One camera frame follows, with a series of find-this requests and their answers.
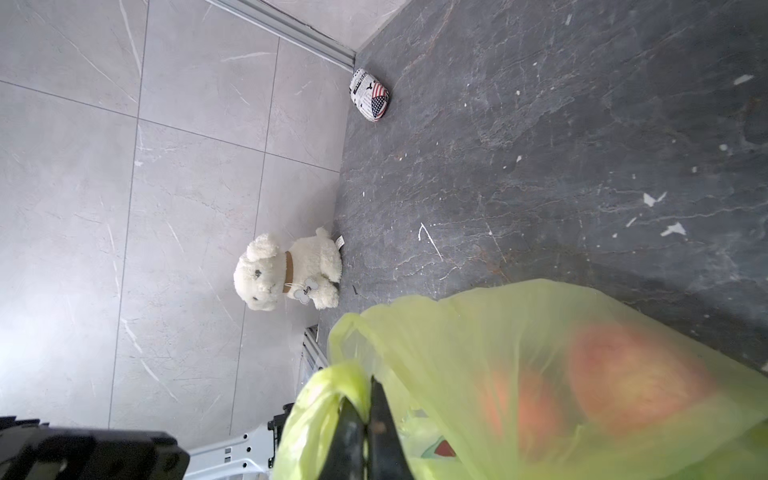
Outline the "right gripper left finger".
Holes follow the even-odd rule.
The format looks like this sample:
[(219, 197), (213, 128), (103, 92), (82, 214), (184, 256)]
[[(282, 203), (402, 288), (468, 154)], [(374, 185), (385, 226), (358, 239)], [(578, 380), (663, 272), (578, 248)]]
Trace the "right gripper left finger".
[(319, 480), (364, 480), (366, 425), (355, 406), (341, 402), (338, 423)]

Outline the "red peach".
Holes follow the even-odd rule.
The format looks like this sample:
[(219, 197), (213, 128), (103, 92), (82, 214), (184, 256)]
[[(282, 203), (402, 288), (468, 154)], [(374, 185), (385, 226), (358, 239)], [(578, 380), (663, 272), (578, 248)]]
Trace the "red peach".
[(622, 439), (673, 419), (717, 391), (700, 358), (655, 332), (591, 323), (503, 344), (477, 376), (473, 403), (496, 441), (530, 462), (564, 450), (581, 427)]

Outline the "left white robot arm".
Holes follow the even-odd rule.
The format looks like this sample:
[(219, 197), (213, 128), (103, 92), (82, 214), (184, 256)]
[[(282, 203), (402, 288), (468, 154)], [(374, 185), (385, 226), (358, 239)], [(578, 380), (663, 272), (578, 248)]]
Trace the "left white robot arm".
[(291, 404), (266, 424), (192, 450), (160, 431), (1, 418), (3, 479), (269, 479)]

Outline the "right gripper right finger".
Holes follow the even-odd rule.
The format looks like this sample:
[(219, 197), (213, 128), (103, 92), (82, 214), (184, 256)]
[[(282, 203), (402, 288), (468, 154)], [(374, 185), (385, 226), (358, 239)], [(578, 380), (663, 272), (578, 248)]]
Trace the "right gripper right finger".
[(371, 480), (413, 480), (383, 385), (371, 378), (371, 406), (367, 425), (367, 474)]

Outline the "yellow-green plastic bag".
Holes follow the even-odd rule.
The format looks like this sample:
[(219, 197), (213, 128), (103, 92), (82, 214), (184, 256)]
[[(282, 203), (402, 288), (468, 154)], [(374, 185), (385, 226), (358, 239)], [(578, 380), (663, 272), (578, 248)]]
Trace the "yellow-green plastic bag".
[(549, 280), (344, 315), (277, 479), (763, 479), (767, 380)]

